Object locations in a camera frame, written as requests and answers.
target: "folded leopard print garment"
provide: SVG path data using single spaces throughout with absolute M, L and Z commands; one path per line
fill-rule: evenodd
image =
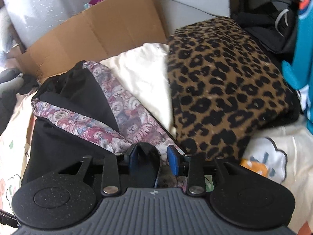
M 292 109 L 280 71 L 232 19 L 177 29 L 169 45 L 176 139 L 188 152 L 240 159 L 257 128 Z

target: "gray cable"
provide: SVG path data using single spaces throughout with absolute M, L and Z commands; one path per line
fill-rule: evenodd
M 213 16 L 213 17 L 221 17 L 220 15 L 216 15 L 216 14 L 213 14 L 213 13 L 209 13 L 209 12 L 203 11 L 203 10 L 201 10 L 201 9 L 198 9 L 198 8 L 196 8 L 196 7 L 193 7 L 193 6 L 191 6 L 191 5 L 188 5 L 188 4 L 185 4 L 185 3 L 182 3 L 182 2 L 176 1 L 176 0 L 169 0 L 169 1 L 173 1 L 173 2 L 180 3 L 180 4 L 182 4 L 182 5 L 191 7 L 191 8 L 193 8 L 193 9 L 196 9 L 196 10 L 201 11 L 201 12 L 203 12 L 203 13 L 209 14 L 209 15 L 211 15 L 211 16 Z

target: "plastic wrap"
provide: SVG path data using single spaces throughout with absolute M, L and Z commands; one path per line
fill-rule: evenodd
M 84 9 L 90 0 L 4 0 L 11 21 L 28 48 L 48 31 Z

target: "cardboard flap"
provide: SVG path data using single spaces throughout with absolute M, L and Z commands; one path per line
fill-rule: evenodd
M 81 60 L 101 61 L 144 43 L 166 43 L 152 0 L 104 0 L 37 40 L 18 61 L 21 70 L 47 78 Z

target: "floral patterned fabric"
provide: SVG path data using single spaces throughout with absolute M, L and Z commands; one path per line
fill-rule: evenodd
M 89 61 L 84 63 L 83 68 L 88 68 L 100 85 L 116 119 L 120 133 L 95 119 L 53 106 L 39 99 L 34 99 L 32 102 L 34 114 L 37 117 L 47 118 L 57 127 L 113 153 L 123 153 L 134 143 L 148 142 L 159 150 L 163 161 L 158 178 L 159 186 L 184 188 L 185 179 L 172 176 L 167 165 L 166 151 L 168 145 L 179 148 L 159 123 L 119 83 L 108 67 Z

